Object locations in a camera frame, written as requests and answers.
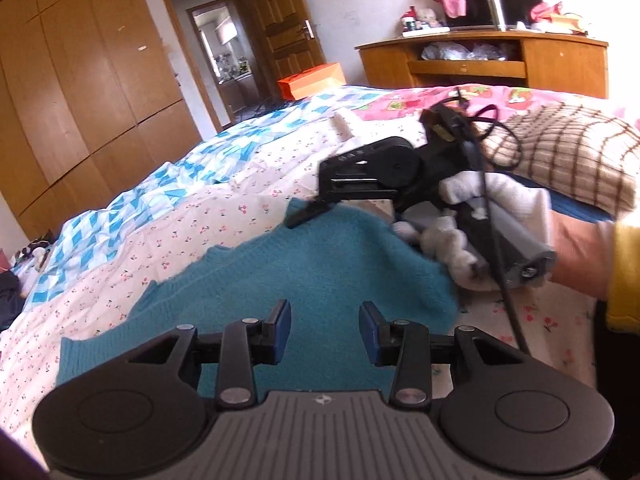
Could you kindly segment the right forearm yellow sleeve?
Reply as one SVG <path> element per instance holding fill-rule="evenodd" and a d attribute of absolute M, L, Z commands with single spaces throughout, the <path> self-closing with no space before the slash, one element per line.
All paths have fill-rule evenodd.
<path fill-rule="evenodd" d="M 551 214 L 551 281 L 606 303 L 606 326 L 639 333 L 639 228 Z"/>

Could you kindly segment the white gloved right hand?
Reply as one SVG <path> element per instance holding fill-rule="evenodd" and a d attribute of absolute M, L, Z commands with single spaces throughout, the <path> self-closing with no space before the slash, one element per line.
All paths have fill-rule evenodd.
<path fill-rule="evenodd" d="M 450 206 L 487 196 L 531 232 L 535 240 L 549 247 L 553 245 L 551 197 L 544 188 L 526 188 L 498 172 L 462 171 L 440 181 L 438 192 Z M 444 264 L 461 288 L 472 292 L 493 292 L 498 288 L 495 280 L 476 272 L 477 256 L 469 251 L 468 237 L 451 214 L 438 217 L 423 231 L 407 221 L 395 222 L 392 229 L 405 242 L 418 243 L 423 255 Z"/>

